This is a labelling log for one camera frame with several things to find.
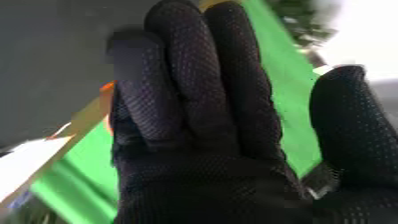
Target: glove finger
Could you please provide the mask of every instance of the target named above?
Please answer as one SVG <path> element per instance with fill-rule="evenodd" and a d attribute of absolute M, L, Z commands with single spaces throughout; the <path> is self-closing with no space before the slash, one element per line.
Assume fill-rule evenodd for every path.
<path fill-rule="evenodd" d="M 167 75 L 158 37 L 124 29 L 108 41 L 117 90 L 149 150 L 188 148 L 181 106 Z"/>
<path fill-rule="evenodd" d="M 161 1 L 145 17 L 145 30 L 160 36 L 170 76 L 181 93 L 195 148 L 238 153 L 213 38 L 200 12 L 186 1 Z"/>
<path fill-rule="evenodd" d="M 284 160 L 280 120 L 245 10 L 238 3 L 225 2 L 206 10 L 204 15 L 216 43 L 243 155 L 256 159 Z"/>
<path fill-rule="evenodd" d="M 113 130 L 112 161 L 117 165 L 119 160 L 128 160 L 147 153 L 147 147 L 137 124 L 133 123 L 126 104 L 121 98 L 119 86 L 115 83 L 110 126 Z"/>
<path fill-rule="evenodd" d="M 323 159 L 343 170 L 343 184 L 398 186 L 398 137 L 362 67 L 339 67 L 320 77 L 309 109 Z"/>

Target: black glove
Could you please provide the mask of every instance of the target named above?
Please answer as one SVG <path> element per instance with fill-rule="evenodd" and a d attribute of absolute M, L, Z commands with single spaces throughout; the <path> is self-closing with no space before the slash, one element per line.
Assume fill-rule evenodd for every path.
<path fill-rule="evenodd" d="M 163 1 L 144 31 L 124 29 L 108 42 L 115 223 L 394 223 L 398 138 L 360 67 L 337 68 L 312 90 L 311 120 L 341 186 L 307 205 L 245 12 L 227 2 L 204 17 L 186 2 Z"/>
<path fill-rule="evenodd" d="M 298 223 L 304 190 L 243 8 L 216 5 L 204 19 L 188 2 L 160 2 L 108 55 L 115 222 Z"/>
<path fill-rule="evenodd" d="M 398 135 L 380 110 L 359 66 L 318 79 L 311 121 L 323 160 L 339 173 L 339 188 L 314 201 L 318 223 L 398 223 Z"/>

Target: dark background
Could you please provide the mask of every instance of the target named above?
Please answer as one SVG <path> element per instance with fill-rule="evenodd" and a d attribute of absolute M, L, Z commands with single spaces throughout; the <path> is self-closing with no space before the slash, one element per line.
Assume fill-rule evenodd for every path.
<path fill-rule="evenodd" d="M 112 80 L 105 39 L 156 0 L 0 1 L 0 148 L 53 134 Z"/>

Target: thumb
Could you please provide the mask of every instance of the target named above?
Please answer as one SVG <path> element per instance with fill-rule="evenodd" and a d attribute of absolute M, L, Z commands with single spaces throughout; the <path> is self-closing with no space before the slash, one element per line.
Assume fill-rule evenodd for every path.
<path fill-rule="evenodd" d="M 341 183 L 398 186 L 398 136 L 360 66 L 336 68 L 318 79 L 309 112 L 323 160 L 343 170 Z"/>

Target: green panel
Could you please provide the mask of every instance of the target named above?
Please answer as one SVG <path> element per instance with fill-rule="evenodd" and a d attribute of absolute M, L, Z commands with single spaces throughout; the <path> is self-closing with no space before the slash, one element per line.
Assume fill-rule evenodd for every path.
<path fill-rule="evenodd" d="M 112 137 L 99 123 L 32 185 L 32 192 L 73 224 L 110 223 L 117 208 Z"/>
<path fill-rule="evenodd" d="M 282 148 L 302 176 L 320 161 L 307 112 L 316 75 L 263 0 L 245 1 L 243 6 L 273 85 L 284 130 Z M 99 124 L 32 185 L 33 193 L 73 224 L 110 223 L 115 215 L 117 174 L 110 166 L 110 144 L 112 138 Z"/>
<path fill-rule="evenodd" d="M 309 94 L 316 81 L 312 66 L 296 53 L 293 40 L 263 0 L 243 1 L 257 36 L 263 67 L 273 86 L 273 102 L 282 119 L 282 149 L 289 165 L 302 176 L 320 161 L 309 123 Z"/>

